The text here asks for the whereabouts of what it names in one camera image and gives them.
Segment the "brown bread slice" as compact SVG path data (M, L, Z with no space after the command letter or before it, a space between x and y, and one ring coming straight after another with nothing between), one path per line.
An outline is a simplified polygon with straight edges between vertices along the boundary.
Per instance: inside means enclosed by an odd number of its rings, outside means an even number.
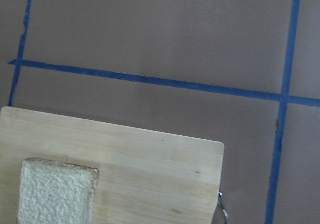
M99 170L42 158L21 163L17 223L91 224Z

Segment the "wooden cutting board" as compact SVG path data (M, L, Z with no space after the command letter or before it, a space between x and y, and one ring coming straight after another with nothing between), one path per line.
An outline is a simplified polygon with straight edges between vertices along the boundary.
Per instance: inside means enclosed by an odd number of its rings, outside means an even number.
M17 221L22 160L99 170L95 224L209 224L221 142L14 107L0 111L0 221Z

